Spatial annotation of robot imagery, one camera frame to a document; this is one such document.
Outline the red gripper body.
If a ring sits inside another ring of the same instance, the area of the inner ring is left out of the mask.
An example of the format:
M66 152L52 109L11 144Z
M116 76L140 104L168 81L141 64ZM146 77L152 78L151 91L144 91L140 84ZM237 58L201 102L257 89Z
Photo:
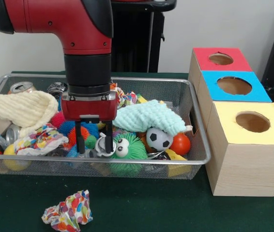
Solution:
M61 109L70 121L112 121L118 107L117 93L95 97L77 97L68 93L61 96Z

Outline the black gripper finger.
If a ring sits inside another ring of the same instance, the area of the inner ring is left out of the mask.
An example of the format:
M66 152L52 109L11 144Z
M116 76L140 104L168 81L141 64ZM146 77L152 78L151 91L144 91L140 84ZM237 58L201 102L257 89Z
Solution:
M76 148L77 152L79 154L85 153L85 144L84 144L84 138L81 133L81 122L76 121L75 122L75 129L76 129Z
M106 121L105 149L108 154L113 152L112 121Z

